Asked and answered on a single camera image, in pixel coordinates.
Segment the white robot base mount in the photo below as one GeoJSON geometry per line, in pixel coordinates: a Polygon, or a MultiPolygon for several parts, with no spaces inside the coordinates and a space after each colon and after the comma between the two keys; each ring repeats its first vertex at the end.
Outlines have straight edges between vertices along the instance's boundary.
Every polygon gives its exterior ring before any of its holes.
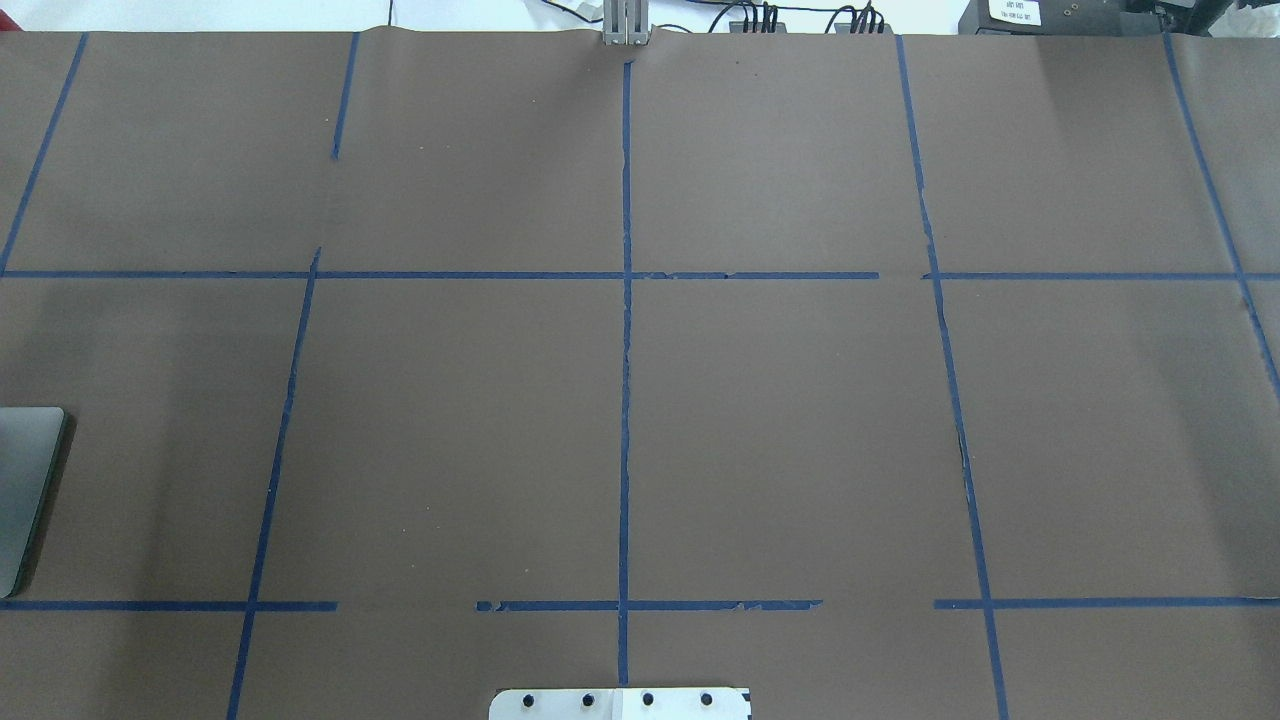
{"type": "Polygon", "coordinates": [[[735,687],[507,689],[489,719],[751,719],[750,692],[735,687]]]}

